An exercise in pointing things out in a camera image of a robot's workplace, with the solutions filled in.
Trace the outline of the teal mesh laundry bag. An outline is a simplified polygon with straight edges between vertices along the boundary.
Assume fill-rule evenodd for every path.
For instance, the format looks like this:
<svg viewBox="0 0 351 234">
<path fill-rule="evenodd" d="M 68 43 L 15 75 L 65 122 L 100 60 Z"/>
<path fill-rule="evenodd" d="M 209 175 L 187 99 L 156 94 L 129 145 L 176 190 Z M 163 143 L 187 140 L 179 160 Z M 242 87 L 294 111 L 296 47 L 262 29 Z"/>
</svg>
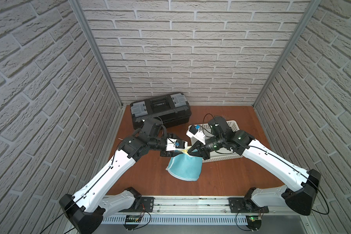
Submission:
<svg viewBox="0 0 351 234">
<path fill-rule="evenodd" d="M 201 175 L 203 159 L 190 156 L 184 150 L 175 151 L 175 154 L 166 168 L 168 173 L 180 180 L 197 181 Z"/>
</svg>

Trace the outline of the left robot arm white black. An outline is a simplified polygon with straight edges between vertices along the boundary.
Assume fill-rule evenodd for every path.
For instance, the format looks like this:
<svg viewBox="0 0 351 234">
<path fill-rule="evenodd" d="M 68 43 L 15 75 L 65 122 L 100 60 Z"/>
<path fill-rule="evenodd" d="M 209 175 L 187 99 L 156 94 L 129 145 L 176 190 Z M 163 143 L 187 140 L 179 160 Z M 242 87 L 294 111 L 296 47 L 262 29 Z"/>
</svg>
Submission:
<svg viewBox="0 0 351 234">
<path fill-rule="evenodd" d="M 162 121 L 146 119 L 142 127 L 123 139 L 109 162 L 83 188 L 60 199 L 65 216 L 79 233 L 91 234 L 109 215 L 141 208 L 141 194 L 132 187 L 113 197 L 106 194 L 149 151 L 160 151 L 174 157 L 187 148 L 187 141 L 168 134 Z"/>
</svg>

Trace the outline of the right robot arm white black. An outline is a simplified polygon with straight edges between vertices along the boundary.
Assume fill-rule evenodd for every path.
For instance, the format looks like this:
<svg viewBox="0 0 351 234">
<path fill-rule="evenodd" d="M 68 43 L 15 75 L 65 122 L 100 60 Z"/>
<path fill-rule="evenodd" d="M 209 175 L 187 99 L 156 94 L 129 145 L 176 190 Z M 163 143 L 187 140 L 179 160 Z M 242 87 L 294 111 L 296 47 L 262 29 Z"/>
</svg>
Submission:
<svg viewBox="0 0 351 234">
<path fill-rule="evenodd" d="M 188 150 L 189 155 L 208 160 L 211 152 L 225 148 L 257 163 L 284 183 L 269 189 L 251 188 L 243 198 L 245 210 L 254 212 L 267 206 L 287 206 L 298 214 L 311 214 L 321 180 L 317 170 L 308 171 L 285 160 L 251 134 L 234 131 L 221 116 L 210 120 L 208 126 L 211 131 L 208 136 L 201 125 L 189 127 L 187 136 L 196 139 Z"/>
</svg>

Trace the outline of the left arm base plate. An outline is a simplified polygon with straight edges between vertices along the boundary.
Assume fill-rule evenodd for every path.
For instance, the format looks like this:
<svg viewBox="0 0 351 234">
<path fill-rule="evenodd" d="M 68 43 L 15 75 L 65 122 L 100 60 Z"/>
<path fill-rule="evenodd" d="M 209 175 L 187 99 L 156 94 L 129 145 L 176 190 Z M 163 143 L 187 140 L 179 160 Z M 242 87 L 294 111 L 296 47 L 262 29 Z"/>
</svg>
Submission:
<svg viewBox="0 0 351 234">
<path fill-rule="evenodd" d="M 143 210 L 152 212 L 154 207 L 154 197 L 141 197 L 135 199 L 133 205 L 128 208 L 121 210 L 120 213 L 134 213 L 134 212 L 141 212 Z"/>
</svg>

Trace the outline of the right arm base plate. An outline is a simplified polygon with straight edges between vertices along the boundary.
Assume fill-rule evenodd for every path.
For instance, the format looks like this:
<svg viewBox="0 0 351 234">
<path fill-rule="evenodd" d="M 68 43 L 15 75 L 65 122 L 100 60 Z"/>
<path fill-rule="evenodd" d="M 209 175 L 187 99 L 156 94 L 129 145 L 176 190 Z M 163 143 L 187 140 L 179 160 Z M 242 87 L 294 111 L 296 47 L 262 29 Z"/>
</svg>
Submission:
<svg viewBox="0 0 351 234">
<path fill-rule="evenodd" d="M 228 198 L 230 211 L 233 214 L 237 213 L 251 213 L 251 214 L 266 214 L 269 213 L 267 206 L 258 207 L 250 200 L 246 200 L 243 197 Z"/>
</svg>

